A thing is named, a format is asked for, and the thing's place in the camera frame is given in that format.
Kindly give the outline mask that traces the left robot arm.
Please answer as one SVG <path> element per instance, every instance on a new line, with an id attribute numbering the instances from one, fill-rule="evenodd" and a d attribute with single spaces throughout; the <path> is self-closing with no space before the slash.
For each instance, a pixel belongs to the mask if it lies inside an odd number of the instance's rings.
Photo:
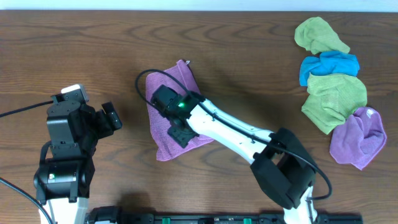
<path id="1" fill-rule="evenodd" d="M 44 208 L 43 219 L 84 223 L 95 173 L 96 145 L 122 126 L 110 102 L 96 111 L 85 101 L 65 100 L 47 110 L 50 141 L 41 149 L 34 175 L 36 199 Z"/>

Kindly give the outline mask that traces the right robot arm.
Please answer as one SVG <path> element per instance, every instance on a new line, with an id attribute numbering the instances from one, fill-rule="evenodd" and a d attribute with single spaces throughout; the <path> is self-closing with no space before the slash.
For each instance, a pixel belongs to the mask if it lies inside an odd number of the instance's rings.
<path id="1" fill-rule="evenodd" d="M 311 200 L 315 162 L 291 131 L 251 126 L 195 92 L 180 95 L 165 85 L 150 101 L 170 121 L 167 134 L 180 147 L 199 135 L 218 141 L 249 163 L 261 190 L 284 209 L 286 223 L 316 222 Z"/>

